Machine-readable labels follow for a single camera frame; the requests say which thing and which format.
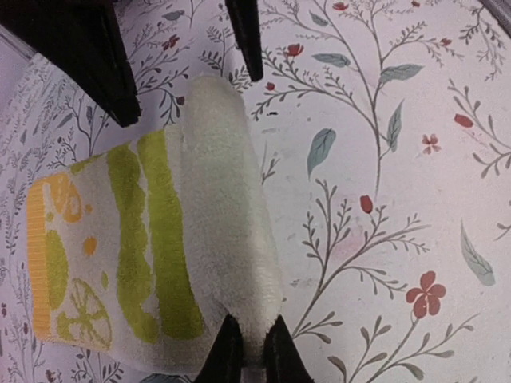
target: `branch print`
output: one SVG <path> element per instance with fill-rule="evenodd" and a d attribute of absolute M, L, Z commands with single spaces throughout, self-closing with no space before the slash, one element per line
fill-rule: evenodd
<path fill-rule="evenodd" d="M 420 280 L 420 287 L 414 287 L 406 293 L 406 301 L 414 304 L 410 319 L 410 328 L 404 334 L 398 346 L 391 352 L 374 351 L 376 341 L 385 334 L 390 334 L 392 330 L 391 324 L 382 326 L 382 315 L 376 318 L 373 330 L 370 332 L 366 327 L 360 328 L 360 334 L 365 343 L 364 352 L 351 373 L 346 364 L 336 356 L 328 357 L 328 361 L 335 366 L 342 375 L 343 383 L 352 383 L 357 381 L 355 378 L 367 368 L 373 368 L 379 363 L 379 367 L 366 383 L 377 381 L 384 373 L 394 368 L 402 368 L 408 372 L 416 380 L 422 381 L 426 373 L 423 369 L 415 365 L 415 359 L 420 357 L 437 357 L 447 359 L 455 355 L 451 349 L 445 349 L 444 346 L 453 339 L 461 331 L 473 331 L 470 324 L 477 315 L 465 320 L 463 323 L 454 328 L 451 323 L 447 326 L 443 337 L 438 341 L 432 342 L 432 334 L 426 332 L 422 335 L 421 345 L 412 353 L 402 355 L 403 347 L 409 342 L 417 331 L 420 322 L 425 321 L 426 317 L 437 315 L 440 311 L 440 300 L 446 295 L 446 288 L 441 284 L 434 284 L 436 274 L 428 271 L 423 274 Z"/>
<path fill-rule="evenodd" d="M 461 110 L 461 113 L 456 114 L 454 117 L 454 121 L 464 131 L 470 131 L 475 128 L 481 132 L 485 138 L 481 143 L 491 149 L 490 158 L 485 158 L 485 156 L 476 152 L 472 153 L 473 159 L 482 166 L 481 178 L 486 178 L 490 171 L 493 171 L 495 176 L 500 176 L 502 171 L 506 171 L 511 167 L 511 144 L 508 144 L 500 137 L 491 114 L 488 114 L 485 119 L 481 117 L 481 114 L 478 112 L 481 102 L 471 98 L 470 87 L 468 85 L 464 86 L 461 91 L 451 79 L 449 79 L 449 83 L 450 85 L 447 89 L 454 93 L 454 102 L 456 102 Z M 495 239 L 499 240 L 511 231 L 511 224 L 497 223 L 497 229 L 501 233 Z"/>
<path fill-rule="evenodd" d="M 335 316 L 335 312 L 327 315 L 328 318 L 326 317 L 327 319 L 323 319 L 319 323 L 313 324 L 310 321 L 306 322 L 306 320 L 315 308 L 318 300 L 333 281 L 344 271 L 356 270 L 360 273 L 362 282 L 364 275 L 369 277 L 373 283 L 374 294 L 378 294 L 378 286 L 380 286 L 387 289 L 390 298 L 394 298 L 395 293 L 404 291 L 406 284 L 400 284 L 396 280 L 387 279 L 387 273 L 384 270 L 356 266 L 354 263 L 362 258 L 366 258 L 372 249 L 385 244 L 390 245 L 395 251 L 402 248 L 405 251 L 415 251 L 417 254 L 426 253 L 429 251 L 427 246 L 413 237 L 412 233 L 426 229 L 429 226 L 422 224 L 417 215 L 414 215 L 407 219 L 406 225 L 401 230 L 389 232 L 385 228 L 386 222 L 390 218 L 386 214 L 386 206 L 376 207 L 373 212 L 373 204 L 370 201 L 370 197 L 365 195 L 360 199 L 361 210 L 368 215 L 370 225 L 363 232 L 362 245 L 357 251 L 349 255 L 341 265 L 328 272 L 331 266 L 333 251 L 352 235 L 350 225 L 352 207 L 348 206 L 347 200 L 344 200 L 336 211 L 336 207 L 333 206 L 332 202 L 337 192 L 337 186 L 330 187 L 326 180 L 316 180 L 316 183 L 322 190 L 322 198 L 317 198 L 315 203 L 320 211 L 320 219 L 324 222 L 325 230 L 321 233 L 316 229 L 315 216 L 308 211 L 307 221 L 303 224 L 303 228 L 307 233 L 303 245 L 307 247 L 307 257 L 318 261 L 320 276 L 312 299 L 300 317 L 298 324 L 292 332 L 292 336 L 293 338 L 298 338 L 305 334 L 312 334 L 329 343 L 330 338 L 317 329 L 325 326 L 334 326 L 329 320 Z M 338 325 L 340 322 L 335 320 L 334 323 Z"/>
<path fill-rule="evenodd" d="M 302 11 L 296 0 L 283 0 L 282 6 L 275 6 L 269 2 L 263 3 L 265 9 L 262 10 L 262 14 L 266 17 L 266 20 L 262 22 L 263 28 L 270 29 L 273 25 L 287 23 L 302 31 L 297 35 L 299 38 L 326 40 L 330 42 L 329 47 L 331 48 L 324 52 L 309 52 L 307 44 L 292 43 L 288 46 L 264 50 L 263 61 L 271 70 L 271 75 L 284 80 L 287 86 L 267 87 L 267 91 L 264 92 L 265 99 L 256 103 L 256 108 L 252 112 L 253 118 L 258 120 L 271 103 L 283 102 L 289 96 L 301 98 L 308 95 L 320 95 L 349 106 L 364 119 L 368 128 L 373 132 L 376 147 L 374 195 L 377 195 L 382 177 L 383 159 L 389 153 L 396 152 L 398 147 L 403 106 L 403 102 L 396 105 L 385 132 L 385 128 L 379 122 L 378 96 L 389 82 L 409 80 L 422 70 L 422 66 L 417 64 L 403 63 L 390 66 L 387 63 L 388 60 L 394 56 L 396 51 L 410 44 L 424 46 L 427 53 L 440 66 L 443 66 L 442 55 L 444 53 L 457 58 L 462 58 L 462 55 L 450 47 L 452 41 L 447 38 L 426 38 L 423 33 L 427 27 L 425 22 L 406 27 L 402 30 L 400 37 L 385 46 L 382 43 L 383 37 L 376 27 L 376 21 L 379 18 L 392 18 L 402 14 L 400 9 L 395 7 L 395 2 L 364 0 L 361 2 L 337 2 L 331 5 L 329 2 L 313 0 L 311 2 L 313 7 L 308 11 Z M 367 80 L 359 58 L 340 29 L 342 22 L 339 21 L 339 18 L 349 18 L 359 22 L 373 41 L 376 49 L 376 64 L 380 71 L 377 85 L 373 86 Z M 311 72 L 309 69 L 300 70 L 300 58 L 304 55 L 310 55 L 317 62 L 323 64 L 323 71 L 317 73 Z M 362 86 L 360 94 L 357 89 L 347 89 L 343 84 L 342 75 L 347 70 L 357 73 Z M 358 101 L 360 97 L 365 100 L 363 104 L 370 106 L 369 111 L 364 110 L 363 104 Z"/>
<path fill-rule="evenodd" d="M 476 57 L 479 62 L 485 62 L 490 67 L 490 72 L 485 77 L 485 81 L 493 81 L 502 74 L 502 66 L 505 61 L 504 40 L 487 18 L 481 15 L 485 10 L 484 6 L 467 6 L 461 0 L 456 2 L 461 8 L 469 11 L 473 17 L 473 23 L 466 25 L 460 30 L 459 39 L 464 41 L 466 45 L 469 45 L 473 43 L 474 38 L 479 37 L 483 48 L 477 51 Z"/>

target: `red flower print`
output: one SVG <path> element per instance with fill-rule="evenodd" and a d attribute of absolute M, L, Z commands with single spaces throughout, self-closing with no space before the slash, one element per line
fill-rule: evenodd
<path fill-rule="evenodd" d="M 348 8 L 347 4 L 344 4 L 343 2 L 336 2 L 332 8 L 335 10 L 346 10 Z"/>
<path fill-rule="evenodd" d="M 467 116 L 463 116 L 462 114 L 457 114 L 454 116 L 454 121 L 458 122 L 463 128 L 472 128 L 473 122 Z"/>
<path fill-rule="evenodd" d="M 177 42 L 180 40 L 180 38 L 173 34 L 166 42 L 164 42 L 161 46 L 163 46 L 163 50 L 167 50 L 169 48 L 173 48 L 176 46 Z"/>
<path fill-rule="evenodd" d="M 440 298 L 446 296 L 446 288 L 443 285 L 434 285 L 436 274 L 428 271 L 421 277 L 421 287 L 414 287 L 406 293 L 406 301 L 414 303 L 414 315 L 417 319 L 438 314 L 440 311 Z"/>
<path fill-rule="evenodd" d="M 427 145 L 426 148 L 422 151 L 424 154 L 431 154 L 433 150 L 435 152 L 440 152 L 440 149 L 442 149 L 438 146 L 438 137 L 434 134 L 432 134 L 430 138 L 428 138 L 426 134 L 422 136 L 422 143 Z"/>
<path fill-rule="evenodd" d="M 373 201 L 370 200 L 368 195 L 362 195 L 360 197 L 360 207 L 366 214 L 370 214 L 373 211 Z"/>
<path fill-rule="evenodd" d="M 448 46 L 450 45 L 451 42 L 453 41 L 448 38 L 443 38 L 442 40 L 440 40 L 440 44 L 442 44 L 443 46 Z"/>
<path fill-rule="evenodd" d="M 301 44 L 291 44 L 287 47 L 285 53 L 288 57 L 296 57 L 303 52 L 303 46 Z"/>

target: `yellow stripe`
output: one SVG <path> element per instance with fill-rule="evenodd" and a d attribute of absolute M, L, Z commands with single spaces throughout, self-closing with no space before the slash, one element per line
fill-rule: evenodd
<path fill-rule="evenodd" d="M 50 299 L 46 269 L 46 224 L 43 181 L 36 182 L 29 190 L 26 203 L 27 250 L 30 280 L 34 295 L 33 326 L 37 338 L 46 340 L 51 336 Z"/>

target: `lime print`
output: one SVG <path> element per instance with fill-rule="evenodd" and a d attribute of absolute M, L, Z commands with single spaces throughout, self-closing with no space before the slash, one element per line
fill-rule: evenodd
<path fill-rule="evenodd" d="M 164 131 L 142 137 L 137 144 L 149 190 L 149 228 L 164 334 L 193 339 L 202 332 L 202 316 L 193 297 L 183 248 L 183 216 L 168 167 Z"/>
<path fill-rule="evenodd" d="M 93 289 L 81 279 L 73 279 L 71 301 L 74 310 L 57 317 L 58 336 L 68 342 L 79 341 L 102 349 L 112 344 L 112 325 L 105 305 Z"/>
<path fill-rule="evenodd" d="M 112 149 L 106 161 L 121 220 L 117 299 L 135 336 L 144 342 L 156 343 L 159 332 L 156 319 L 142 310 L 151 294 L 152 275 L 144 258 L 148 241 L 141 218 L 145 193 L 138 186 L 140 165 L 127 144 Z"/>
<path fill-rule="evenodd" d="M 55 230 L 46 233 L 46 263 L 50 307 L 56 310 L 64 302 L 69 265 L 61 237 Z"/>

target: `floral patterned floor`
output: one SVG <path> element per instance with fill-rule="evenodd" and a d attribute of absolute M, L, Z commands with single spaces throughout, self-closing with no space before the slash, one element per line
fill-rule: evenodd
<path fill-rule="evenodd" d="M 202 72 L 247 103 L 314 379 L 511 381 L 511 44 L 478 2 L 261 1 L 254 85 L 221 3 L 116 7 L 139 124 L 118 128 L 39 56 L 2 118 L 0 382 L 190 382 L 34 338 L 24 204 L 38 177 L 178 121 Z"/>

